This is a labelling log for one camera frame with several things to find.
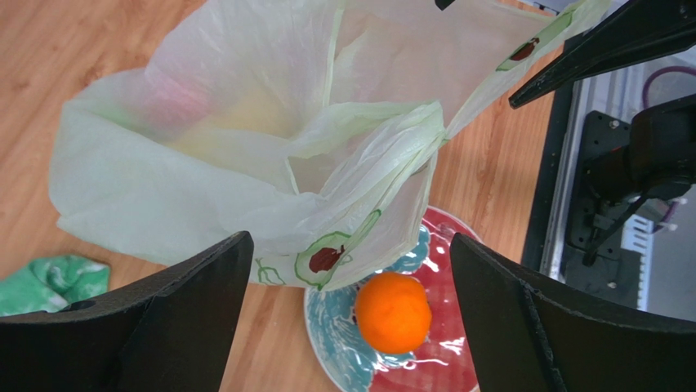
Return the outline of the orange fake orange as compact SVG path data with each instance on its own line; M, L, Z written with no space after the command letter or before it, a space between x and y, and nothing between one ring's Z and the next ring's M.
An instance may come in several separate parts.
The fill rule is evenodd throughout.
M429 334L432 312L426 289L415 278L392 271L370 278L355 298L359 332L383 354L406 354Z

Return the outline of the translucent avocado print plastic bag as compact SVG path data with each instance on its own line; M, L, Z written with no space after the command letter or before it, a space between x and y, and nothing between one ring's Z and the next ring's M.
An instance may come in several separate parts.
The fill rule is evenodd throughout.
M205 2L64 105L57 224L160 265L247 231L255 283L356 283L415 247L439 148L608 8Z

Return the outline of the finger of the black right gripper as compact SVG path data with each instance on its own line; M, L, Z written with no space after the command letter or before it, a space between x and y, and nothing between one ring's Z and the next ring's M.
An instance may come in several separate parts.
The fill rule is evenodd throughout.
M518 109L569 82L680 53L695 45L695 0L628 1L582 35L510 98Z

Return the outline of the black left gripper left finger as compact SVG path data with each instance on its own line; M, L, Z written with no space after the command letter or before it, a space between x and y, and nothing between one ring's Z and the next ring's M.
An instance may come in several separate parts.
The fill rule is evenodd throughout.
M253 250L239 232L65 310L2 318L2 390L218 390Z

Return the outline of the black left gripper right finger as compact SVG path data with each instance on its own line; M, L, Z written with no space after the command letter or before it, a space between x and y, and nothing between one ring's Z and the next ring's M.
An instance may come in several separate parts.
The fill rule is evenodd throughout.
M694 323L581 292L464 234L450 260L483 391L694 390Z

